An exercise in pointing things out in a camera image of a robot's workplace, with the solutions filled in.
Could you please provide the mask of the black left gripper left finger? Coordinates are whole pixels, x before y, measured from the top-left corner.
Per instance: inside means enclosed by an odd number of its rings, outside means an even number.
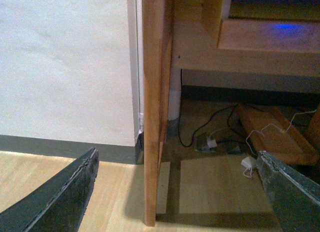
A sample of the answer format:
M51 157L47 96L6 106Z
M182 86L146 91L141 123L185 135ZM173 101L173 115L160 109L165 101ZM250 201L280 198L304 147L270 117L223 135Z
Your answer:
M0 214L2 232L77 232L99 169L92 148Z

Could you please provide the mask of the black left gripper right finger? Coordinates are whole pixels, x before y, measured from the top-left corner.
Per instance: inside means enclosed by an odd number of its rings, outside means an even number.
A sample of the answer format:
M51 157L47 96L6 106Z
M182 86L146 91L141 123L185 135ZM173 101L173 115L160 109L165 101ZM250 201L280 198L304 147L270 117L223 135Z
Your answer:
M257 169L284 232L320 230L320 185L267 151L259 151Z

